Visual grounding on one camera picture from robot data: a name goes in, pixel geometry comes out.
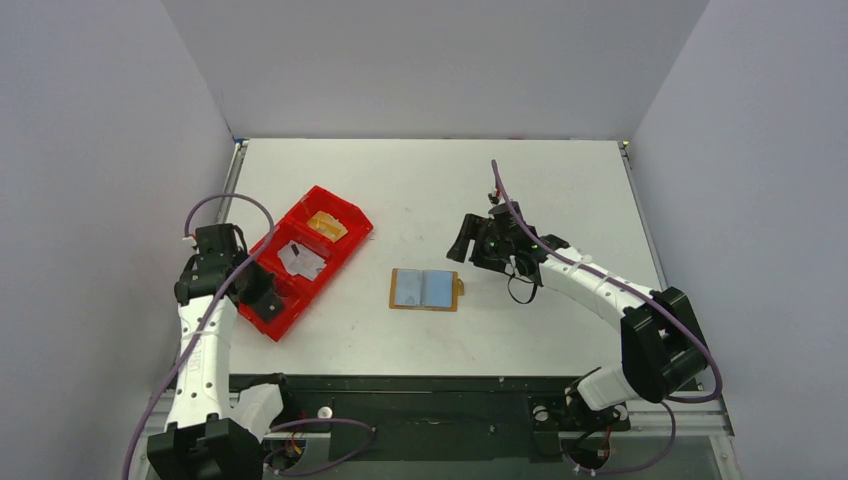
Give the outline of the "silver visa credit card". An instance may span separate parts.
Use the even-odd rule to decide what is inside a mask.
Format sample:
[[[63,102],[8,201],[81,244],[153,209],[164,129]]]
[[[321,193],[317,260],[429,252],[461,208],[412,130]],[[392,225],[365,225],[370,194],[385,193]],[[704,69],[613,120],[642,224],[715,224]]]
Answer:
[[[278,251],[278,258],[287,274],[309,281],[314,281],[327,266],[323,257],[295,241],[283,246]]]

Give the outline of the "yellow leather card holder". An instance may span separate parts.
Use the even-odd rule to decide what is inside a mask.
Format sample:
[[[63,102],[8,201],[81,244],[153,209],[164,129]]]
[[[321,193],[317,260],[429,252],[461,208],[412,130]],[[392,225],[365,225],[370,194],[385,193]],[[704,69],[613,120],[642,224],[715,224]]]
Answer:
[[[395,268],[389,290],[390,309],[455,312],[464,295],[455,271]]]

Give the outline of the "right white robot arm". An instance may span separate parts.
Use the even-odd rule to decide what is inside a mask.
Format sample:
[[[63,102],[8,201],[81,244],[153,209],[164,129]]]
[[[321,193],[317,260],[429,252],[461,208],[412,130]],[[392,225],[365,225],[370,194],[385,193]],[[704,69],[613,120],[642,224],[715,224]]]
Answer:
[[[537,288],[561,293],[606,321],[620,338],[620,361],[597,367],[565,390],[564,413],[588,427],[604,410],[629,400],[678,401],[677,391],[710,366],[688,297],[632,283],[597,265],[567,241],[539,236],[518,205],[501,203],[487,216],[464,216],[448,259],[516,273]]]

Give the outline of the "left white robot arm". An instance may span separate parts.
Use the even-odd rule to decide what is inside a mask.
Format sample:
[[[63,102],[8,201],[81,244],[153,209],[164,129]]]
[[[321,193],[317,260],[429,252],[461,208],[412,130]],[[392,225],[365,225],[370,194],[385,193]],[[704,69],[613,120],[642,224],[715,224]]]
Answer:
[[[280,374],[247,387],[232,404],[231,337],[239,307],[272,320],[284,305],[273,274],[250,259],[239,227],[200,227],[195,240],[174,286],[182,333],[176,392],[163,432],[147,440],[147,459],[161,479],[260,479],[266,431],[291,427],[299,405],[281,392]]]

